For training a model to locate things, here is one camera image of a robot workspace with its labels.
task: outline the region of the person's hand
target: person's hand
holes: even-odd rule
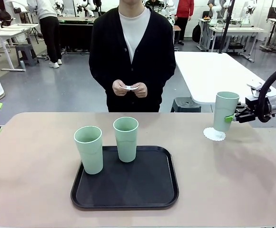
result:
[[[139,86],[138,89],[133,90],[134,93],[135,93],[135,95],[136,95],[136,97],[138,97],[138,98],[147,97],[147,95],[148,95],[148,88],[147,88],[146,84],[144,84],[142,82],[139,82],[139,83],[136,83],[136,84],[132,85],[131,88],[136,88],[138,86]]]
[[[127,89],[124,89],[126,87],[127,86],[121,80],[116,80],[113,83],[113,90],[117,96],[125,96],[125,94],[128,92]]]

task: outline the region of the green cup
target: green cup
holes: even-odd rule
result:
[[[119,159],[131,162],[136,158],[138,121],[132,117],[121,117],[114,122]]]
[[[78,129],[74,139],[80,153],[84,170],[88,174],[97,174],[103,169],[102,131],[95,126]]]
[[[214,111],[214,129],[220,132],[227,132],[231,122],[226,122],[227,116],[234,115],[239,95],[232,92],[219,92],[216,95]]]

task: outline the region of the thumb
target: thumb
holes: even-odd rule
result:
[[[120,85],[121,87],[123,87],[123,88],[126,88],[126,87],[127,87],[121,80],[119,80],[119,85]]]
[[[140,82],[138,82],[138,83],[132,85],[131,88],[136,88],[136,87],[138,87],[138,86],[140,86]]]

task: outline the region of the tray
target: tray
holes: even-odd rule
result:
[[[171,154],[158,146],[138,146],[136,159],[119,160],[116,146],[103,146],[103,170],[89,175],[80,164],[71,200],[81,209],[159,209],[179,195]]]

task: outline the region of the stool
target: stool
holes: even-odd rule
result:
[[[20,62],[24,61],[25,64],[29,64],[30,66],[35,66],[39,63],[38,57],[35,54],[35,51],[31,44],[20,44],[15,47],[16,55],[18,57],[18,62],[20,66]]]
[[[200,113],[201,106],[196,104],[191,97],[177,97],[174,99],[171,112]]]

